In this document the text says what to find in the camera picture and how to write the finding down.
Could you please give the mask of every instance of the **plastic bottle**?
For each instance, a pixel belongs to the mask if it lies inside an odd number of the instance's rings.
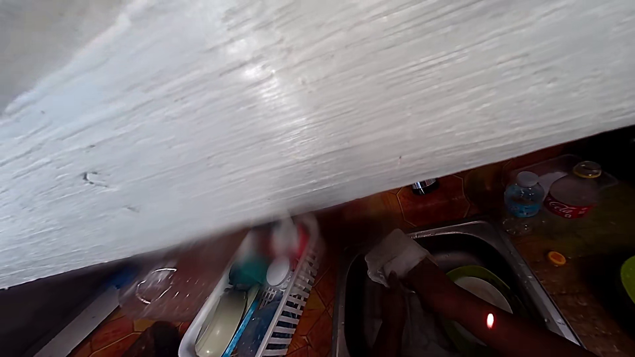
[[[597,205],[599,186],[595,178],[601,174],[599,164],[583,161],[551,185],[544,207],[553,231],[572,228],[573,221],[586,216]]]
[[[503,228],[518,236],[532,233],[537,222],[532,217],[540,210],[544,197],[545,190],[538,183],[538,175],[529,171],[519,172],[515,183],[505,189],[507,214]]]

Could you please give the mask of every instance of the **coca-cola logo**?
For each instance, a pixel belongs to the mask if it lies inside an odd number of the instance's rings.
[[[556,200],[551,194],[545,198],[545,207],[556,215],[564,218],[579,218],[584,216],[592,206],[570,206]]]

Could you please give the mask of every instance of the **kitchen sink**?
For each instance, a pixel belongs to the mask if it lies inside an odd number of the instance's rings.
[[[428,249],[445,272],[468,265],[487,268],[509,285],[536,323],[582,345],[509,237],[488,221],[468,220],[417,230],[409,236]],[[369,279],[364,261],[364,255],[371,248],[372,245],[354,246],[342,255],[333,316],[334,357],[370,355],[372,341],[381,324],[381,287]],[[438,316],[421,309],[413,292],[408,292],[407,300],[404,344],[429,356],[458,356],[440,328]]]

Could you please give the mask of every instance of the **white wall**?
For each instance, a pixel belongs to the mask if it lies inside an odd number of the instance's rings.
[[[0,19],[0,286],[635,123],[629,0],[11,0]]]

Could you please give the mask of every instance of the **coca-cola bottle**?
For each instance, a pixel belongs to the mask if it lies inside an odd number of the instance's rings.
[[[571,229],[572,224],[586,216],[599,201],[597,178],[602,174],[599,164],[583,161],[569,175],[557,179],[544,201],[549,226],[553,231]]]

